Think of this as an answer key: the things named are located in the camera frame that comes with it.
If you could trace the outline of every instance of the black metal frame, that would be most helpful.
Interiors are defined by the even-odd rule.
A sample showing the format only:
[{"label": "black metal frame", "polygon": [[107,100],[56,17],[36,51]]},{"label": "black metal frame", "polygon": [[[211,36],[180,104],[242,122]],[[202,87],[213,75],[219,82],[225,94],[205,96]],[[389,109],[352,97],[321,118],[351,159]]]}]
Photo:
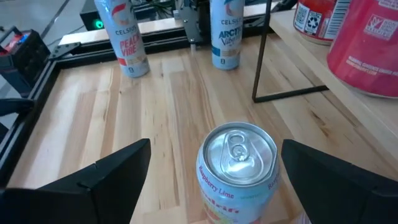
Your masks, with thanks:
[{"label": "black metal frame", "polygon": [[300,95],[304,95],[304,94],[316,93],[319,91],[329,90],[329,88],[326,87],[325,85],[321,85],[321,86],[313,86],[313,87],[309,87],[309,88],[302,88],[299,90],[284,91],[284,92],[280,92],[280,93],[273,93],[270,95],[257,97],[257,88],[259,86],[262,58],[264,56],[264,49],[266,46],[267,35],[270,32],[270,27],[269,27],[270,19],[271,19],[271,0],[267,0],[266,13],[264,15],[264,25],[262,26],[262,33],[261,33],[260,51],[259,51],[259,57],[257,60],[256,76],[254,78],[253,91],[252,91],[252,97],[251,97],[253,102],[263,103],[263,102],[268,102],[268,101],[272,101],[272,100],[280,100],[280,99],[288,98],[288,97],[292,97],[292,96],[300,96]]}]

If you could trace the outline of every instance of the wooden shelf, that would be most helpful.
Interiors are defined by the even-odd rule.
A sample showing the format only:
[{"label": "wooden shelf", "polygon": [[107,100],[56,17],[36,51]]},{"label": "wooden shelf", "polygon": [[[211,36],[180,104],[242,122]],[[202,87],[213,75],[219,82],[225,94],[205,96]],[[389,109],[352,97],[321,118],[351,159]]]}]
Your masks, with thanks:
[{"label": "wooden shelf", "polygon": [[352,91],[341,83],[326,63],[329,47],[303,39],[294,29],[293,19],[293,10],[274,13],[270,26],[391,155],[398,159],[398,101],[369,97]]}]

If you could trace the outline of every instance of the barcode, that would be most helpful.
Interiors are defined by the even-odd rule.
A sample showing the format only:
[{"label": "barcode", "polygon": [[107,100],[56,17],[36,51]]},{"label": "barcode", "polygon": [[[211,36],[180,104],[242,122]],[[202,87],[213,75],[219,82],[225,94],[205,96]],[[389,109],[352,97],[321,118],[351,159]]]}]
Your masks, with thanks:
[{"label": "barcode", "polygon": [[294,26],[302,32],[304,31],[305,23],[307,22],[309,12],[310,9],[308,7],[305,7],[301,3],[298,4],[296,16],[294,18]]},{"label": "barcode", "polygon": [[333,14],[331,15],[325,39],[334,39],[344,21],[351,0],[337,0]]}]

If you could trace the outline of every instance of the pull tab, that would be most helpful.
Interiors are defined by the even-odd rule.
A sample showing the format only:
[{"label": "pull tab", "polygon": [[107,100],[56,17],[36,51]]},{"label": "pull tab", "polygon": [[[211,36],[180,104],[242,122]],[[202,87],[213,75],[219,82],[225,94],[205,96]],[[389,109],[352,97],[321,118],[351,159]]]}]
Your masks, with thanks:
[{"label": "pull tab", "polygon": [[234,131],[228,133],[226,136],[227,148],[229,155],[238,162],[245,161],[250,152],[247,146],[249,145],[246,135],[241,131]]}]

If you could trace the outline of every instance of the metal bracket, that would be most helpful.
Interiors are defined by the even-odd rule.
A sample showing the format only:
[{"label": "metal bracket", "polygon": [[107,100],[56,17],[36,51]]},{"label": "metal bracket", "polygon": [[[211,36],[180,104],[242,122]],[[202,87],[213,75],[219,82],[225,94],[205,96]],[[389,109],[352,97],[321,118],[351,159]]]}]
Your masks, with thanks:
[{"label": "metal bracket", "polygon": [[257,60],[256,77],[254,78],[254,85],[253,85],[253,91],[252,91],[253,102],[263,103],[263,102],[268,102],[268,101],[272,101],[272,100],[288,98],[288,97],[292,97],[292,96],[300,96],[300,95],[304,95],[304,94],[316,93],[319,91],[329,90],[329,88],[326,87],[325,85],[321,85],[321,86],[313,86],[310,88],[302,88],[299,90],[284,91],[284,92],[280,92],[280,93],[273,93],[270,95],[257,97],[257,88],[259,86],[262,58],[264,56],[264,48],[266,47],[267,35],[271,30],[271,28],[269,27],[270,19],[271,19],[271,0],[267,0],[266,14],[264,16],[264,25],[262,26],[260,52],[259,52],[259,57]]},{"label": "metal bracket", "polygon": [[49,60],[55,60],[55,59],[60,59],[63,56],[69,54],[72,50],[80,47],[81,43],[73,43],[73,44],[63,44],[63,45],[58,45],[56,48],[54,48],[53,52],[50,54]]},{"label": "metal bracket", "polygon": [[210,42],[210,35],[204,39],[200,34],[197,10],[191,7],[183,7],[180,9],[180,17],[183,21],[187,39],[191,44],[201,45]]}]

